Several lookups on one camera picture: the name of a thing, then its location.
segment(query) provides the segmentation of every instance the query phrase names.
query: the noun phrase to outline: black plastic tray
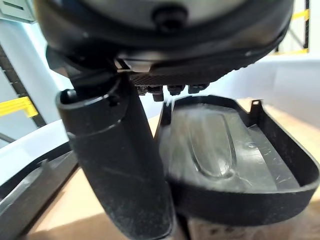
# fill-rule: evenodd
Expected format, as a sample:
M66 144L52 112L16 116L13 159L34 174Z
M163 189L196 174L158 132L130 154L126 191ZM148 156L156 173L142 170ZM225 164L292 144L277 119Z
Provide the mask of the black plastic tray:
M320 183L319 165L266 113L261 100L252 101L249 113L235 100L212 95L188 96L174 102L165 102L155 134L158 146L164 127L171 124L172 111L196 104L234 109L247 128L257 125L285 162L300 187L294 189L280 187L274 191L257 193L228 192L195 186L180 181L167 172L166 178L178 213L218 224L258 226L288 220L306 208Z

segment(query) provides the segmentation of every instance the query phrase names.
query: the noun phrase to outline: white wall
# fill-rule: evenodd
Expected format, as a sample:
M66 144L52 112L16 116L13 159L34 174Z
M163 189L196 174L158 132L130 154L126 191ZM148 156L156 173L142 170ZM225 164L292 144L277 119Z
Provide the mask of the white wall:
M312 54L320 54L320 1L310 0L309 47Z

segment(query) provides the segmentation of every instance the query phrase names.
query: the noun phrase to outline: black cylindrical handle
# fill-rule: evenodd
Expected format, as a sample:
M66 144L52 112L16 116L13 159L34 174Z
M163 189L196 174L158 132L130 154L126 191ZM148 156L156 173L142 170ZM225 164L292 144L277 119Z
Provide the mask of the black cylindrical handle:
M56 104L71 148L111 220L132 240L166 237L173 226L171 195L135 87L123 78L104 95L72 98L66 90Z

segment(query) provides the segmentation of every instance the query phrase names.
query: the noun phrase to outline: black plastic edge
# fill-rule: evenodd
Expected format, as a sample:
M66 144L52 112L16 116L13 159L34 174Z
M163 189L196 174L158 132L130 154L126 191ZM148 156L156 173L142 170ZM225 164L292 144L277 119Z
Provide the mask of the black plastic edge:
M76 157L69 152L50 162L44 161L37 169L36 178L31 177L33 173L30 172L31 175L25 178L26 184L21 182L7 196L7 201L0 203L3 205L3 211L0 212L0 239L14 240L30 226L45 210L48 202L54 200L53 196L77 167Z
M61 144L51 151L48 151L40 157L37 157L0 186L0 201L4 199L29 173L39 168L39 163L41 163L43 160L51 161L70 151L71 148L69 142L65 142L64 144Z
M319 164L266 113L261 100L252 101L249 113L235 100L213 95L188 96L173 104L172 110L194 104L235 109L247 127L257 124L301 185L298 189L266 193L222 192L202 189L167 176L178 213L218 224L259 226L288 220L307 207L320 183ZM171 115L162 114L162 118L160 123L170 122Z

